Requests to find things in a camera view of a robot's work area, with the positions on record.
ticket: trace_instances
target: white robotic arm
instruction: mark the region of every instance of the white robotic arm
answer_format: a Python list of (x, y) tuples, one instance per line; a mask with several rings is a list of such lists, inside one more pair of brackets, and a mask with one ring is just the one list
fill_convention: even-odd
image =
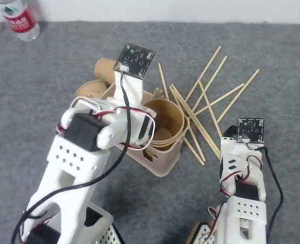
[(213, 224), (195, 226), (188, 243), (266, 244), (263, 163), (261, 152), (256, 150), (262, 146), (263, 119), (238, 119), (238, 127), (224, 133), (219, 182), (227, 200), (216, 210), (208, 208)]
[[(90, 203), (90, 198), (96, 182), (110, 172), (102, 173), (110, 154), (108, 149), (127, 141), (127, 118), (131, 122), (129, 144), (143, 145), (150, 142), (149, 135), (153, 136), (156, 114), (140, 105), (143, 78), (153, 56), (150, 50), (127, 44), (114, 67), (118, 79), (114, 97), (77, 98), (63, 114), (44, 176), (15, 228), (12, 244), (18, 232), (25, 244), (94, 244), (111, 229), (113, 217)], [(59, 211), (47, 219), (45, 213), (53, 205)]]

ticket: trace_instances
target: black cable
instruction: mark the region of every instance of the black cable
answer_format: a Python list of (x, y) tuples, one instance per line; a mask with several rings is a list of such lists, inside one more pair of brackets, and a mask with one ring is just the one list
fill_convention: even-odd
[(271, 171), (273, 179), (276, 182), (276, 185), (277, 185), (277, 187), (279, 189), (279, 192), (280, 192), (280, 201), (279, 201), (279, 204), (278, 204), (277, 208), (273, 212), (273, 215), (271, 217), (271, 220), (270, 220), (270, 223), (268, 225), (267, 232), (266, 232), (266, 243), (269, 244), (269, 240), (270, 240), (270, 236), (271, 236), (271, 231), (272, 231), (272, 228), (273, 228), (273, 223), (274, 223), (274, 221), (276, 219), (277, 213), (279, 212), (279, 210), (280, 210), (280, 208), (281, 208), (281, 206), (283, 204), (283, 192), (282, 192), (280, 183), (278, 181), (278, 178), (276, 176), (276, 173), (273, 170), (270, 158), (268, 157), (267, 147), (266, 146), (262, 146), (262, 147), (259, 147), (259, 148), (255, 149), (255, 150), (256, 151), (264, 151), (265, 152), (265, 157), (266, 157), (266, 160), (267, 160), (268, 167), (269, 167), (269, 169)]
[(42, 215), (37, 215), (37, 216), (29, 215), (27, 219), (38, 220), (44, 217), (47, 213), (48, 211), (45, 211)]
[(126, 114), (127, 114), (127, 138), (126, 138), (126, 142), (124, 145), (124, 148), (120, 154), (120, 156), (118, 157), (118, 159), (115, 161), (115, 163), (106, 171), (104, 172), (102, 175), (100, 175), (99, 177), (86, 182), (86, 183), (82, 183), (82, 184), (78, 184), (75, 186), (70, 186), (70, 187), (64, 187), (58, 190), (55, 190), (51, 193), (49, 193), (48, 195), (46, 195), (45, 197), (43, 197), (42, 199), (40, 199), (38, 202), (36, 202), (33, 206), (31, 206), (25, 213), (22, 214), (20, 220), (18, 221), (16, 227), (13, 230), (12, 233), (12, 237), (11, 237), (11, 244), (15, 244), (15, 239), (17, 235), (20, 235), (20, 226), (22, 223), (24, 223), (28, 217), (30, 217), (30, 214), (38, 207), (40, 206), (42, 203), (44, 203), (45, 201), (47, 201), (49, 198), (53, 197), (54, 195), (61, 193), (61, 192), (65, 192), (65, 191), (70, 191), (70, 190), (76, 190), (76, 189), (80, 189), (80, 188), (84, 188), (84, 187), (89, 187), (91, 185), (94, 185), (96, 183), (98, 183), (99, 181), (101, 181), (103, 178), (107, 177), (122, 161), (124, 155), (126, 154), (129, 144), (130, 144), (130, 139), (131, 139), (131, 110), (130, 110), (130, 103), (129, 103), (129, 99), (128, 96), (126, 94), (126, 91), (123, 87), (123, 75), (124, 73), (121, 73), (121, 88), (122, 88), (122, 92), (123, 92), (123, 98), (124, 98), (124, 102), (126, 105)]

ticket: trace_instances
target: white plastic bracket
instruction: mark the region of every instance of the white plastic bracket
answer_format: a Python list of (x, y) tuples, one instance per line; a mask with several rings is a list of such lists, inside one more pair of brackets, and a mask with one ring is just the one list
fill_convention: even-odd
[(215, 243), (266, 244), (264, 202), (232, 196), (221, 206)]
[[(56, 135), (47, 156), (48, 165), (44, 176), (38, 190), (31, 197), (27, 208), (30, 208), (41, 198), (55, 190), (97, 178), (103, 172), (109, 154), (110, 151), (108, 150), (86, 151), (61, 135)], [(80, 242), (82, 236), (86, 236), (82, 235), (83, 233), (103, 232), (113, 221), (113, 217), (109, 213), (90, 204), (89, 201), (95, 188), (96, 184), (58, 193), (37, 207), (32, 214), (41, 215), (51, 205), (57, 204), (61, 214), (61, 218), (59, 218), (60, 227), (57, 228), (61, 230), (61, 236), (57, 244), (82, 243)], [(96, 223), (90, 227), (84, 226), (87, 207), (91, 207), (103, 216), (97, 221), (98, 224)], [(26, 220), (23, 240), (26, 240), (29, 232), (41, 221), (43, 220)], [(88, 240), (83, 244), (92, 244), (92, 242)]]

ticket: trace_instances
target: paper cup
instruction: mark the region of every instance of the paper cup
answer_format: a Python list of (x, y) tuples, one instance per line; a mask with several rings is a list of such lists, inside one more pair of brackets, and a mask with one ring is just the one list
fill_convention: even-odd
[(106, 84), (102, 80), (93, 80), (81, 86), (75, 97), (100, 98), (107, 90)]

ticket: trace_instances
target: brown paper cup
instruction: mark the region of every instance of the brown paper cup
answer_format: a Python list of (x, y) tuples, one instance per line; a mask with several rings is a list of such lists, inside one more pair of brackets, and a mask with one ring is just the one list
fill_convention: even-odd
[(93, 80), (80, 87), (75, 97), (100, 98), (106, 90), (107, 86), (102, 80)]
[(183, 111), (172, 101), (166, 99), (153, 99), (144, 104), (157, 113), (156, 133), (152, 140), (152, 146), (164, 146), (172, 144), (183, 132)]
[(115, 60), (111, 60), (105, 57), (98, 59), (94, 69), (94, 77), (96, 80), (104, 80), (109, 85), (115, 82), (114, 65)]

